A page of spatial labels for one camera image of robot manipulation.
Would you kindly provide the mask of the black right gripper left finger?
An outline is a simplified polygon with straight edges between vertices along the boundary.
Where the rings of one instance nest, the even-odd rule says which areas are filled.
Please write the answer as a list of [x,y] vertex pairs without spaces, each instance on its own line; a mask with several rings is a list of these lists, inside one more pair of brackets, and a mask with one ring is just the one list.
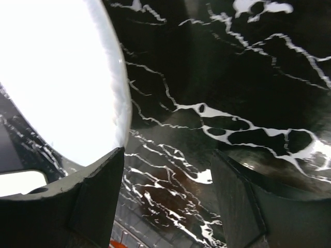
[[1,197],[1,247],[108,247],[124,149],[61,180]]

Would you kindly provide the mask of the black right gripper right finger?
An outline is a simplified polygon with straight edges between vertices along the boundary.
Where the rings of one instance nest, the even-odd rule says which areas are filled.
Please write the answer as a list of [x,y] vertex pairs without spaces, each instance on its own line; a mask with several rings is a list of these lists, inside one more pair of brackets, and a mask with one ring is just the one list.
[[218,149],[210,170],[228,247],[330,247],[330,197],[283,184]]

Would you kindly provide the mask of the white scalloped plate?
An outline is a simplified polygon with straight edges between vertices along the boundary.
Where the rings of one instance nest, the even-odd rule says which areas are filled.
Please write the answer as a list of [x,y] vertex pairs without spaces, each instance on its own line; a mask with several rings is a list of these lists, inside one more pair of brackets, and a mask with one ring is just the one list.
[[44,141],[79,165],[128,141],[125,60],[101,1],[1,1],[1,83]]

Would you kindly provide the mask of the orange and white bowl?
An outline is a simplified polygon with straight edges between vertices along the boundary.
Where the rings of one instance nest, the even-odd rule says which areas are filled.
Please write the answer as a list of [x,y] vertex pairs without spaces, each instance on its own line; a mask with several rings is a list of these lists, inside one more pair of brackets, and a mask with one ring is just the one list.
[[109,247],[112,248],[128,248],[126,245],[124,245],[123,243],[116,241],[116,240],[110,240],[110,244]]

